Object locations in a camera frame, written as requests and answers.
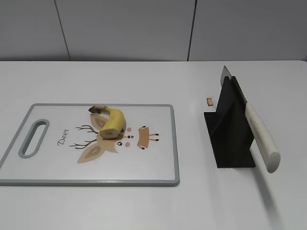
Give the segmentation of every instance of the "small wooden block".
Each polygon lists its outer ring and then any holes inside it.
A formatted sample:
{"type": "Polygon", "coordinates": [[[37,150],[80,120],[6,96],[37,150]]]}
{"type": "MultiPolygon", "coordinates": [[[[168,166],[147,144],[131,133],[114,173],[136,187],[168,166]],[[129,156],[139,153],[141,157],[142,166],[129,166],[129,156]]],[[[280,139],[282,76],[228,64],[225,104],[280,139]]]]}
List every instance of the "small wooden block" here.
{"type": "Polygon", "coordinates": [[[207,104],[208,104],[208,106],[213,106],[213,102],[212,102],[212,98],[211,97],[207,98],[207,104]]]}

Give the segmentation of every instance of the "deer ear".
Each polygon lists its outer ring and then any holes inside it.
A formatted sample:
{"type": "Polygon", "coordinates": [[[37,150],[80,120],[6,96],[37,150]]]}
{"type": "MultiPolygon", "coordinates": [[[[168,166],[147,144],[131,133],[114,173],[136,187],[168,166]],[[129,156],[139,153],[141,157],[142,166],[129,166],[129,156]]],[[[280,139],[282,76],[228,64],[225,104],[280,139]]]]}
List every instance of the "deer ear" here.
{"type": "Polygon", "coordinates": [[[81,157],[78,159],[78,164],[93,161],[100,157],[104,152],[105,150],[102,150],[98,144],[91,145],[84,150],[81,157]]]}
{"type": "Polygon", "coordinates": [[[100,130],[103,126],[105,126],[108,119],[103,116],[99,116],[98,114],[91,114],[91,121],[93,126],[100,130]]]}

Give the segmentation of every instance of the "cutting board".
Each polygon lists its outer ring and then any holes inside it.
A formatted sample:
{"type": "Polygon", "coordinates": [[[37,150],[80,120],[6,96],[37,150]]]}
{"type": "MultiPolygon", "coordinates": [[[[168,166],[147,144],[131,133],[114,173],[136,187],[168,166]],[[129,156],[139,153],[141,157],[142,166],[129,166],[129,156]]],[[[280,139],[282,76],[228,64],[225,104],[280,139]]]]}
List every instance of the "cutting board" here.
{"type": "Polygon", "coordinates": [[[179,183],[173,106],[103,104],[121,110],[126,119],[117,139],[104,140],[99,129],[109,115],[92,115],[88,109],[93,105],[32,105],[0,161],[0,184],[179,183]]]}

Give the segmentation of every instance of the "deer antler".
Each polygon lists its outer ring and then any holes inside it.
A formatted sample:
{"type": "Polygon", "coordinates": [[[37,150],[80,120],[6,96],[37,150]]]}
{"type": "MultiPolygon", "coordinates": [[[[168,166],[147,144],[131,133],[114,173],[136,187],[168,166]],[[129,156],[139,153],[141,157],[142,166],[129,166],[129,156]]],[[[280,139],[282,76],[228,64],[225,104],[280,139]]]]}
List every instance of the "deer antler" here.
{"type": "Polygon", "coordinates": [[[79,145],[79,144],[74,143],[74,145],[69,145],[69,147],[75,147],[75,149],[77,149],[77,150],[82,150],[82,149],[86,148],[89,144],[91,144],[94,141],[97,141],[97,139],[91,140],[91,141],[85,140],[85,142],[87,142],[87,144],[85,144],[85,145],[79,145]]]}
{"type": "Polygon", "coordinates": [[[98,134],[98,132],[96,132],[96,131],[93,129],[93,127],[91,127],[91,126],[81,126],[81,127],[76,127],[76,128],[78,128],[78,130],[81,130],[81,129],[90,129],[91,131],[87,131],[88,133],[96,133],[96,134],[98,134]]]}

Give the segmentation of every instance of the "cutting board handle hole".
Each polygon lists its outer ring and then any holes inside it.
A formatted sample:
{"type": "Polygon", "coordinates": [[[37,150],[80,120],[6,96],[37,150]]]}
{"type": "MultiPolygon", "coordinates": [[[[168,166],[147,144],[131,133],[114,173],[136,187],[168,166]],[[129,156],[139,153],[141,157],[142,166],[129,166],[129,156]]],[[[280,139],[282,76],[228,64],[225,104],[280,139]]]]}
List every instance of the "cutting board handle hole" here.
{"type": "Polygon", "coordinates": [[[32,124],[22,146],[18,151],[18,155],[21,158],[30,158],[37,153],[48,127],[49,121],[46,119],[37,120],[32,124]]]}

